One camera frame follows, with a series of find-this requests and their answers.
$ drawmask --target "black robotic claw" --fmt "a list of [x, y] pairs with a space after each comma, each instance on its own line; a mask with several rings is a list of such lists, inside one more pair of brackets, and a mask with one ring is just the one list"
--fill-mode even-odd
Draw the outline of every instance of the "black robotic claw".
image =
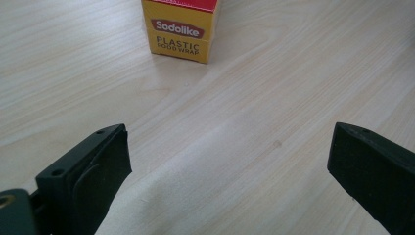
[[391, 234], [415, 234], [415, 154], [361, 127], [337, 123], [328, 169]]
[[131, 171], [125, 126], [101, 129], [39, 173], [32, 195], [0, 193], [0, 234], [94, 234]]

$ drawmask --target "wood grain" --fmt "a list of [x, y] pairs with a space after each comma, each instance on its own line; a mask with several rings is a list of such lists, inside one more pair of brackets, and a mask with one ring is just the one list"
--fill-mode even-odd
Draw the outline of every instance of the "wood grain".
[[152, 55], [139, 0], [0, 2], [0, 191], [125, 123], [97, 234], [388, 234], [326, 169], [336, 121], [415, 151], [415, 1], [226, 0], [210, 63]]

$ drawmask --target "light wood surface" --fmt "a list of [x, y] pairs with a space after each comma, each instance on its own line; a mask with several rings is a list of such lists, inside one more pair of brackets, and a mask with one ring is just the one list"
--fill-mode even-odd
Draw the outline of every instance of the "light wood surface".
[[415, 151], [415, 1], [224, 0], [208, 65], [139, 0], [0, 2], [0, 191], [125, 123], [97, 234], [388, 234], [329, 174], [336, 121]]

